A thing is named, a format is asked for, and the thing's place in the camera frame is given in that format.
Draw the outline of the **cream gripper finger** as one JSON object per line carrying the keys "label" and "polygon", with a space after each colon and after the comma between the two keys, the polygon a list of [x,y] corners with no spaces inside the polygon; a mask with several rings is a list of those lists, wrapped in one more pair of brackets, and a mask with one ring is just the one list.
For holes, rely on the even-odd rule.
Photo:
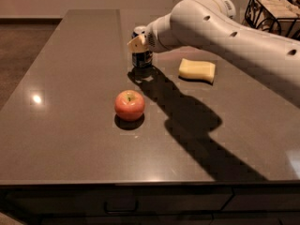
{"label": "cream gripper finger", "polygon": [[138,35],[127,44],[128,50],[131,53],[145,53],[148,50],[148,45],[144,35]]}

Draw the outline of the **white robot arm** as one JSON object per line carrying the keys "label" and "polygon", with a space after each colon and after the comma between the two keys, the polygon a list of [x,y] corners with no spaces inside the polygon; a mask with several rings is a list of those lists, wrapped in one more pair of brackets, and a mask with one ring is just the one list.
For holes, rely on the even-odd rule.
{"label": "white robot arm", "polygon": [[300,42],[233,20],[231,0],[183,0],[128,44],[131,53],[193,47],[218,55],[300,107]]}

